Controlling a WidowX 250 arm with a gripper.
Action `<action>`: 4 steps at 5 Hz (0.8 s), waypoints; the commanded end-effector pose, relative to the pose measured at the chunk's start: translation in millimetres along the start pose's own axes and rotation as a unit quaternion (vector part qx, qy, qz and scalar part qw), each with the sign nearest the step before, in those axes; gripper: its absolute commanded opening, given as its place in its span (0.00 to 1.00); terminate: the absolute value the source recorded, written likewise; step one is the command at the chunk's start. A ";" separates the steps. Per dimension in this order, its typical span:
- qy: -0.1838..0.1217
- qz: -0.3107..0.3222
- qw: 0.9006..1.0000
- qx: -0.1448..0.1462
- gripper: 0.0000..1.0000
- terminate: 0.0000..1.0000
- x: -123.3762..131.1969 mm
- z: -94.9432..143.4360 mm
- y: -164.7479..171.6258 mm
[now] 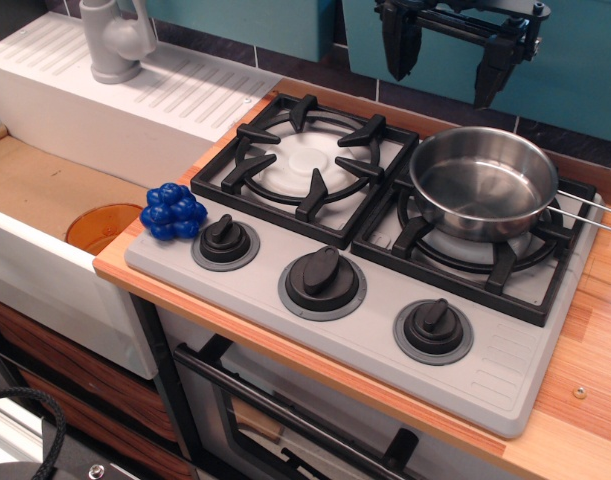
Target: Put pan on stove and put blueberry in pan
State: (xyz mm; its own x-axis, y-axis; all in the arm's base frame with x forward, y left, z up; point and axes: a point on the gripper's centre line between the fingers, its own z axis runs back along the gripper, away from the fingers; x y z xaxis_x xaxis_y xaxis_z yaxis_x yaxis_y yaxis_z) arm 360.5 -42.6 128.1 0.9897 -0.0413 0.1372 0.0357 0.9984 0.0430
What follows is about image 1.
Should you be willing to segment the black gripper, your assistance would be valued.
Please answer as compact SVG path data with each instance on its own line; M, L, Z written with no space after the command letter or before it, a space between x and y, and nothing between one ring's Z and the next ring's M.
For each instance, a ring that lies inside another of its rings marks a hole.
M518 60L531 60L540 46L541 1L377 1L388 71L396 81L411 73L422 46L422 30L484 45L476 71L475 109L489 108Z

